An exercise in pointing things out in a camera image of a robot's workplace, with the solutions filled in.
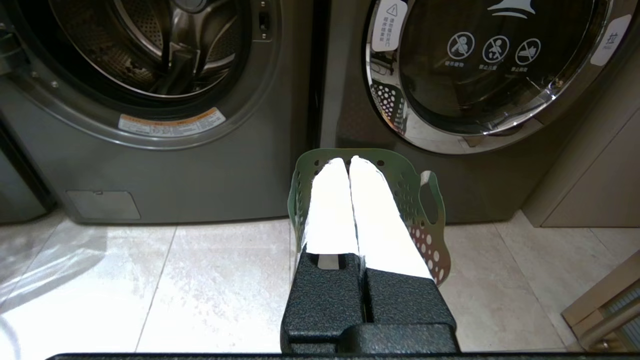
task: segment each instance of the white label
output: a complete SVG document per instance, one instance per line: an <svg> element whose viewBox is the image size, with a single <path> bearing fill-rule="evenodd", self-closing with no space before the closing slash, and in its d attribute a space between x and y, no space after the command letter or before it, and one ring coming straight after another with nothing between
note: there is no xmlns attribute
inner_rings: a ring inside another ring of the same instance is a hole
<svg viewBox="0 0 640 360"><path fill-rule="evenodd" d="M487 10L499 11L493 13L493 16L515 16L521 17L523 19L528 19L527 14L525 14L524 12L529 12L532 14L536 13L536 10L533 10L533 8L531 7L531 0L502 0L502 2L491 6Z"/></svg>
<svg viewBox="0 0 640 360"><path fill-rule="evenodd" d="M371 34L373 51L393 51L398 48L406 9L406 3L401 0L380 1Z"/></svg>
<svg viewBox="0 0 640 360"><path fill-rule="evenodd" d="M613 53L616 52L618 45L620 45L622 38L625 36L629 23L631 23L631 15L618 17L609 24L607 32L604 33L604 37L598 46L598 50L596 50L593 57L591 57L591 63L593 65L607 65Z"/></svg>
<svg viewBox="0 0 640 360"><path fill-rule="evenodd" d="M217 108L178 121L151 121L122 114L118 128L140 135L178 138L207 131L222 124L226 119Z"/></svg>

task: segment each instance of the door glass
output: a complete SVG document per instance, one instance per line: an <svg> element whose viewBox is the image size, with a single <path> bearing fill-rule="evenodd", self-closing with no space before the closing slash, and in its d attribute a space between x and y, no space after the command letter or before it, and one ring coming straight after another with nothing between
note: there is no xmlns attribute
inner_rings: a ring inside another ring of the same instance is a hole
<svg viewBox="0 0 640 360"><path fill-rule="evenodd" d="M101 73L151 97L220 83L242 35L235 1L49 0L68 41Z"/></svg>
<svg viewBox="0 0 640 360"><path fill-rule="evenodd" d="M487 131L577 71L594 0L416 1L399 54L409 101L435 127Z"/></svg>

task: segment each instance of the green plastic basket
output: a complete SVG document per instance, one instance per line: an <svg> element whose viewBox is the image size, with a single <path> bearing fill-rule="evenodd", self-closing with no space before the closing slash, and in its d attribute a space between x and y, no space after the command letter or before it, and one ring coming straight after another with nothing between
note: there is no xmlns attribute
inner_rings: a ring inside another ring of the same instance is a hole
<svg viewBox="0 0 640 360"><path fill-rule="evenodd" d="M387 178L400 216L413 238L415 246L429 266L436 284L449 276L451 258L444 242L445 212L438 180L429 171L418 175L413 165L402 155L382 149L316 149L298 159L289 192L289 218L296 231L298 252L305 229L311 184L322 167L331 159L342 158L349 166L353 156L369 160L378 166ZM420 203L420 189L428 185L438 208L438 221L432 223L424 214Z"/></svg>

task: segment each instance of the white marble tile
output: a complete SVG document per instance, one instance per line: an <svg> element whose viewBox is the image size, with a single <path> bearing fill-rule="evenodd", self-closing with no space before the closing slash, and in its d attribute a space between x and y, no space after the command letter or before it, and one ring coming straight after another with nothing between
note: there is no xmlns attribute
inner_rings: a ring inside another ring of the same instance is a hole
<svg viewBox="0 0 640 360"><path fill-rule="evenodd" d="M174 233L62 222L0 308L0 359L133 351Z"/></svg>
<svg viewBox="0 0 640 360"><path fill-rule="evenodd" d="M619 263L640 250L640 228L638 227L628 229L599 228L591 229L591 231Z"/></svg>
<svg viewBox="0 0 640 360"><path fill-rule="evenodd" d="M575 341L561 312L618 262L589 229L534 228L519 211L496 227L565 345Z"/></svg>
<svg viewBox="0 0 640 360"><path fill-rule="evenodd" d="M192 248L266 248L289 246L289 219L229 224L179 225L176 239L189 239Z"/></svg>
<svg viewBox="0 0 640 360"><path fill-rule="evenodd" d="M289 223L198 231L178 228L137 351L279 352Z"/></svg>
<svg viewBox="0 0 640 360"><path fill-rule="evenodd" d="M0 226L0 305L63 218L57 210L26 224Z"/></svg>
<svg viewBox="0 0 640 360"><path fill-rule="evenodd" d="M445 228L452 270L440 291L462 351L562 347L493 224Z"/></svg>
<svg viewBox="0 0 640 360"><path fill-rule="evenodd" d="M289 222L289 282L293 283L293 277L296 275L296 265L298 262L298 241L296 239L296 230L293 224Z"/></svg>

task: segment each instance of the gray appliance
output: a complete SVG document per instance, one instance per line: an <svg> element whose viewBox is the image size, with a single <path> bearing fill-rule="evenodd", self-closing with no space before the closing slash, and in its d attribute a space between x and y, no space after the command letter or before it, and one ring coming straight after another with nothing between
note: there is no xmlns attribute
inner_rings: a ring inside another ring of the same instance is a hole
<svg viewBox="0 0 640 360"><path fill-rule="evenodd" d="M287 213L307 148L310 1L0 6L20 48L4 53L3 122L74 221Z"/></svg>
<svg viewBox="0 0 640 360"><path fill-rule="evenodd" d="M449 223L509 219L637 43L636 3L330 1L320 145L432 170Z"/></svg>
<svg viewBox="0 0 640 360"><path fill-rule="evenodd" d="M0 224L32 220L54 205L53 196L0 124Z"/></svg>

